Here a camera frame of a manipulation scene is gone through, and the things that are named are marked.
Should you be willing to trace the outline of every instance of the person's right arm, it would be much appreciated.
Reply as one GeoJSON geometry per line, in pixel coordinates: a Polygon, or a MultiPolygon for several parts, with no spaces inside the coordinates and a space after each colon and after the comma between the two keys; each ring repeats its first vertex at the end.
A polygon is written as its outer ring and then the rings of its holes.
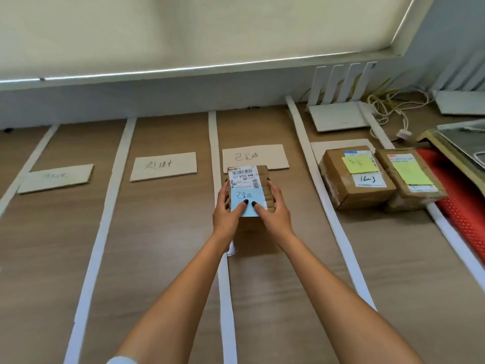
{"type": "Polygon", "coordinates": [[[423,364],[404,338],[298,239],[281,190],[271,181],[268,183],[275,199],[275,213],[256,202],[252,206],[288,256],[338,360],[342,364],[423,364]]]}

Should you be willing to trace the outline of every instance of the yellow sticky note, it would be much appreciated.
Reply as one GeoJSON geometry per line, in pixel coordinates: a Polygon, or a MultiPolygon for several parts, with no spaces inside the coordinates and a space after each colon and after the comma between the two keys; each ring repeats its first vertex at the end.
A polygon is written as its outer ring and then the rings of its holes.
{"type": "Polygon", "coordinates": [[[393,162],[392,165],[407,185],[433,185],[416,160],[393,162]]]}
{"type": "Polygon", "coordinates": [[[372,162],[371,157],[366,154],[342,157],[342,160],[351,174],[362,174],[364,172],[379,171],[374,162],[372,162]]]}

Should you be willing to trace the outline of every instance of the red fabric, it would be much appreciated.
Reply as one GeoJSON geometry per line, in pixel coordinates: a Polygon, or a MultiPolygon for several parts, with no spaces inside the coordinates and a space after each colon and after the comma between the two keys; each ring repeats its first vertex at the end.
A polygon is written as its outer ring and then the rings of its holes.
{"type": "Polygon", "coordinates": [[[462,237],[485,263],[485,198],[476,185],[442,153],[418,149],[418,153],[446,189],[448,198],[436,202],[462,237]]]}

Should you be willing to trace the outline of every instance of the person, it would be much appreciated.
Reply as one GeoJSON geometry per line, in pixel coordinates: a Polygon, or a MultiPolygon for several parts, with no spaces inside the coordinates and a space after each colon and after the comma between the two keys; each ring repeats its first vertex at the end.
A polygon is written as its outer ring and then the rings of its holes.
{"type": "MultiPolygon", "coordinates": [[[[281,190],[270,180],[276,210],[251,206],[288,256],[341,364],[422,364],[402,336],[327,269],[295,235],[281,190]]],[[[109,364],[180,364],[189,361],[193,340],[221,257],[248,207],[226,209],[227,181],[219,191],[213,233],[191,262],[145,313],[109,364]]]]}

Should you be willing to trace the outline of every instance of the beige roller blind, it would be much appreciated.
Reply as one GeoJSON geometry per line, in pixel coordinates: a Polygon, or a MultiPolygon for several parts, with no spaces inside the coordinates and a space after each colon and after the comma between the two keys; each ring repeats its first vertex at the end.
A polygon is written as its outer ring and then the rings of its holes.
{"type": "Polygon", "coordinates": [[[412,0],[0,0],[0,79],[375,51],[412,0]]]}

